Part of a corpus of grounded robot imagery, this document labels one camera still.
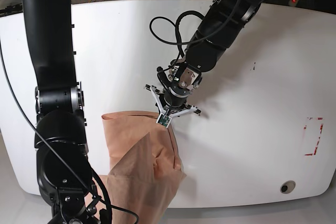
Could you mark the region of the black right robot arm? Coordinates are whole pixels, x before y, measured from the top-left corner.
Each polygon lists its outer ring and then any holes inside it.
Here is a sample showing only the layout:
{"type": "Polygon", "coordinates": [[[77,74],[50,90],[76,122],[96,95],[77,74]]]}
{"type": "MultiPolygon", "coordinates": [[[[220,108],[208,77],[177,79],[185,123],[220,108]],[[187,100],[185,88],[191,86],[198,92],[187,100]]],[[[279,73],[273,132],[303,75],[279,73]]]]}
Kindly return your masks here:
{"type": "Polygon", "coordinates": [[[88,147],[83,92],[72,45],[71,0],[23,0],[28,49],[34,67],[37,181],[52,208],[52,223],[110,223],[99,201],[88,147]]]}

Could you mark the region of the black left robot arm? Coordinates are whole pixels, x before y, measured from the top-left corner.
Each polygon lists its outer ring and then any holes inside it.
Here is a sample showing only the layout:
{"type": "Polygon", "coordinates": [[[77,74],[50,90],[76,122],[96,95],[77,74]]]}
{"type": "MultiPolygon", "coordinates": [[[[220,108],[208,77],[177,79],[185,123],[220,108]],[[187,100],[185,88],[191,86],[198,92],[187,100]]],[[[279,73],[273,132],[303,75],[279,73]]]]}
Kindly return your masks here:
{"type": "Polygon", "coordinates": [[[158,79],[164,91],[159,95],[160,104],[170,113],[189,109],[187,97],[191,94],[188,86],[199,85],[203,72],[212,70],[223,53],[232,45],[244,26],[258,12],[264,0],[214,0],[205,15],[195,11],[182,13],[175,23],[179,60],[171,62],[177,71],[168,77],[162,68],[157,69],[158,79]],[[202,20],[192,39],[183,42],[180,23],[185,16],[195,15],[202,20]],[[190,84],[182,79],[183,74],[195,74],[190,84]]]}

